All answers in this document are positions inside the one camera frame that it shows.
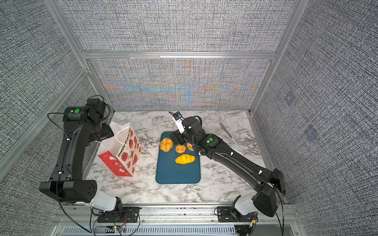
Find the small round crusty bun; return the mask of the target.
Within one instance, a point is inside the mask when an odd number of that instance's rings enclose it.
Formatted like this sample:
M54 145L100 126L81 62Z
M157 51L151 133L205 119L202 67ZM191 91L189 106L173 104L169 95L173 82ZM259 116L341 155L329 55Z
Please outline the small round crusty bun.
M177 145L175 150L178 154L183 154L186 151L186 146L185 145Z

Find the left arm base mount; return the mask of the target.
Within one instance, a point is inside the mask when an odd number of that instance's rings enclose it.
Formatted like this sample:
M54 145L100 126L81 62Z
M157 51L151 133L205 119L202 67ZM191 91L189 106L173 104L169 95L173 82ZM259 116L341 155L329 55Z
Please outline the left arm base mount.
M98 223L136 223L139 212L139 207L123 207L121 211L100 211L97 221Z

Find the flaky braided pastry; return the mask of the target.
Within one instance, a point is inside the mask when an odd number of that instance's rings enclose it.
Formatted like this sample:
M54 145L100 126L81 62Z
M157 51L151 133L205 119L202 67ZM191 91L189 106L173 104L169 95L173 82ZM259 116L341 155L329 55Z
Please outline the flaky braided pastry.
M188 148L190 151L194 151L193 146L192 146L190 143L187 143L187 148Z

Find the yellow striped croissant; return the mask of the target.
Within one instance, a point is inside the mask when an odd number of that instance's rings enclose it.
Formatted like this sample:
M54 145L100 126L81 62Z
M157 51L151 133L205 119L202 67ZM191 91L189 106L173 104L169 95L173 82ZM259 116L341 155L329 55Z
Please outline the yellow striped croissant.
M189 154L182 154L175 159L176 164L186 165L196 161L196 157Z

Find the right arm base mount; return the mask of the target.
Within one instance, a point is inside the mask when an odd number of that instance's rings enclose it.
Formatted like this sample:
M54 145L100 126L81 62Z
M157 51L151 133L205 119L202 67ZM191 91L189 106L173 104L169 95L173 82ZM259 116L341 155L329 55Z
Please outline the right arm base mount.
M217 207L214 210L214 214L218 217L219 222L252 222L253 220L258 221L258 212L250 212L247 215L243 215L236 209L236 202L239 200L241 195L237 196L232 204L228 207Z

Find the teal rectangular tray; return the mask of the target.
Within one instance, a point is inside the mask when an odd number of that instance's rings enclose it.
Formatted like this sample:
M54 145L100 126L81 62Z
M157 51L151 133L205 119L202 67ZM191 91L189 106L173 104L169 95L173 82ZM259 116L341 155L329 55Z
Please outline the teal rectangular tray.
M159 184L195 184L201 180L200 157L193 151L186 150L184 154L193 155L195 161L189 164L178 164L180 156L175 146L169 151L158 151L156 182Z

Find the red white paper gift bag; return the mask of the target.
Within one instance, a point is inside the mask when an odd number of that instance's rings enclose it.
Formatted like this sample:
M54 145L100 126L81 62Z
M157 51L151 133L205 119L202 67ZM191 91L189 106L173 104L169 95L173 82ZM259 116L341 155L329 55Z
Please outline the red white paper gift bag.
M118 177L133 177L141 144L131 124L110 123L114 136L101 142L97 156Z

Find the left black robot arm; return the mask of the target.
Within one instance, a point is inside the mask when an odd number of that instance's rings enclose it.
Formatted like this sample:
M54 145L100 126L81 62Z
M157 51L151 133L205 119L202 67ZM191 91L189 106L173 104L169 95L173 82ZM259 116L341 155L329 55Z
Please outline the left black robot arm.
M114 136L105 120L111 108L104 100L92 96L85 106L70 106L63 112L63 140L55 168L39 190L52 199L65 203L79 203L102 211L114 211L117 198L97 187L94 180L83 179L85 148L94 141Z

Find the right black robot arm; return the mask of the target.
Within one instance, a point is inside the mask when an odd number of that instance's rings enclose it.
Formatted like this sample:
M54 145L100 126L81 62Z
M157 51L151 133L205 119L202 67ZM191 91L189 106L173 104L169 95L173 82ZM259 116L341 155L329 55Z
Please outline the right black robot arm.
M207 134L202 128L199 116L183 118L180 112L170 112L178 130L170 134L174 144L189 143L194 152L221 163L244 179L257 194L251 197L253 206L268 217L274 217L277 209L277 196L285 195L283 173L263 168L232 149L215 134Z

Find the knot shaped bread roll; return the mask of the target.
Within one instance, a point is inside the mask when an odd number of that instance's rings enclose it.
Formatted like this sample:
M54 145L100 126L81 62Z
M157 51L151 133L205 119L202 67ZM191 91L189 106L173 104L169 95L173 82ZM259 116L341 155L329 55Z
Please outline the knot shaped bread roll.
M164 138L160 142L160 150L169 152L173 148L173 141L170 138Z

